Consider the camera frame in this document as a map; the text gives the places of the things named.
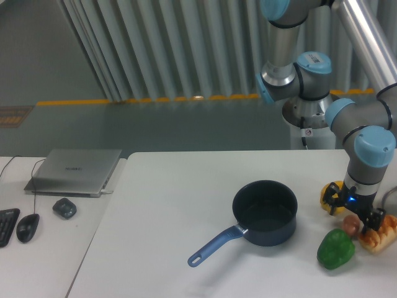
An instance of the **yellow toy fruit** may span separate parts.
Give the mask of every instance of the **yellow toy fruit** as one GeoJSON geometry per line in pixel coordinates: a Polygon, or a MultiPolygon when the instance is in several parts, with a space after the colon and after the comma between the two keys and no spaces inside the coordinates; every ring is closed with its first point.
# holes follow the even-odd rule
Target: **yellow toy fruit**
{"type": "MultiPolygon", "coordinates": [[[[336,183],[336,185],[338,185],[338,187],[341,189],[342,188],[342,185],[343,185],[343,181],[334,181],[334,183],[336,183]]],[[[323,202],[323,197],[324,197],[324,194],[325,194],[325,190],[327,189],[327,187],[329,186],[329,183],[327,184],[327,185],[325,185],[324,187],[323,187],[323,189],[321,190],[321,194],[320,194],[320,204],[321,204],[321,208],[323,208],[326,212],[330,212],[331,211],[331,206],[330,205],[328,205],[327,203],[324,203],[323,202]]],[[[340,213],[342,213],[343,211],[345,211],[345,207],[338,207],[338,208],[336,208],[335,209],[335,212],[334,212],[334,215],[337,215],[337,214],[340,214],[340,213]]]]}

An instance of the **white table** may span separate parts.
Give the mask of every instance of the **white table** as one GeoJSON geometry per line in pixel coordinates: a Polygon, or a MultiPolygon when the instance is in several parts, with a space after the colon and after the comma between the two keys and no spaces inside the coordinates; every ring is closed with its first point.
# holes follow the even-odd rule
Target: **white table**
{"type": "MultiPolygon", "coordinates": [[[[0,178],[0,209],[19,208],[18,221],[33,213],[33,195],[26,194],[24,187],[35,162],[41,159],[15,158],[0,178]]],[[[9,160],[0,158],[0,170],[9,160]]],[[[114,189],[124,165],[125,160],[120,160],[108,190],[114,189]]],[[[22,244],[15,227],[8,246],[0,248],[0,297],[66,297],[111,196],[70,197],[78,211],[69,220],[52,210],[61,197],[37,196],[40,221],[34,238],[22,244]]]]}
{"type": "MultiPolygon", "coordinates": [[[[356,253],[344,266],[327,271],[317,262],[325,234],[348,214],[328,215],[319,193],[343,180],[347,163],[342,150],[135,153],[69,298],[395,297],[397,244],[372,256],[355,240],[356,253]],[[237,191],[260,179],[280,181],[296,194],[295,234],[275,247],[233,240],[190,268],[190,255],[236,223],[237,191]]],[[[396,177],[397,158],[379,197],[396,177]]]]}

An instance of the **yellow floor stripe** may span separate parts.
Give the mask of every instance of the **yellow floor stripe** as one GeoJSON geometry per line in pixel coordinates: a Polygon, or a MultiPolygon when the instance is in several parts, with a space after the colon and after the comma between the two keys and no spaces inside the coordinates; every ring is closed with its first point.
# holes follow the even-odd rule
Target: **yellow floor stripe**
{"type": "MultiPolygon", "coordinates": [[[[360,94],[373,94],[373,89],[360,90],[360,89],[351,89],[347,92],[342,90],[331,90],[331,94],[343,96],[343,95],[360,95],[360,94]]],[[[243,94],[232,94],[231,96],[224,95],[212,95],[208,98],[211,101],[224,101],[230,99],[259,99],[259,95],[256,93],[243,95],[243,94]]],[[[177,97],[173,101],[202,101],[204,100],[203,96],[194,96],[192,98],[186,97],[177,97]]],[[[143,99],[127,99],[124,102],[120,102],[120,104],[137,104],[137,103],[145,103],[145,102],[153,102],[150,98],[143,99]]],[[[159,97],[155,102],[171,102],[171,100],[167,97],[159,97]]],[[[108,99],[82,99],[82,100],[73,100],[73,101],[39,101],[36,106],[70,106],[76,104],[111,104],[113,102],[108,99]]]]}

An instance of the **toy food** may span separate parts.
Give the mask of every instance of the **toy food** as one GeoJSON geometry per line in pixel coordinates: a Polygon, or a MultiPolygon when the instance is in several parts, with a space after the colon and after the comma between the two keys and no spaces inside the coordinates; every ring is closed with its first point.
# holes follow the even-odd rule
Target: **toy food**
{"type": "Polygon", "coordinates": [[[355,252],[355,246],[345,231],[336,228],[330,231],[321,242],[317,260],[326,269],[336,269],[347,263],[355,252]]]}
{"type": "Polygon", "coordinates": [[[379,253],[390,245],[397,237],[397,218],[388,214],[383,219],[379,230],[367,230],[359,235],[359,242],[371,253],[379,253]]]}
{"type": "MultiPolygon", "coordinates": [[[[342,188],[343,185],[343,181],[334,181],[336,185],[338,185],[339,188],[342,188]]],[[[327,211],[328,213],[331,211],[331,206],[329,206],[328,204],[323,202],[323,197],[325,194],[325,190],[327,189],[327,187],[329,186],[329,183],[327,185],[325,185],[323,187],[323,189],[320,192],[320,204],[321,204],[321,208],[323,208],[325,211],[327,211]]],[[[338,207],[335,209],[334,211],[334,215],[337,215],[339,213],[342,213],[343,211],[345,211],[345,207],[338,207]]]]}
{"type": "Polygon", "coordinates": [[[342,224],[343,231],[348,234],[348,236],[356,236],[360,230],[360,219],[358,216],[350,214],[343,219],[342,224]]]}

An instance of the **bread bun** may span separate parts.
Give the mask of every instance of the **bread bun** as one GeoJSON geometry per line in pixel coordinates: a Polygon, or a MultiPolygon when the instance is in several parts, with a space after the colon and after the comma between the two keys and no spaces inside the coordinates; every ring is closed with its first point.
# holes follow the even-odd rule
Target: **bread bun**
{"type": "Polygon", "coordinates": [[[367,230],[359,235],[359,242],[371,253],[379,253],[397,237],[397,218],[386,215],[378,231],[367,230]]]}

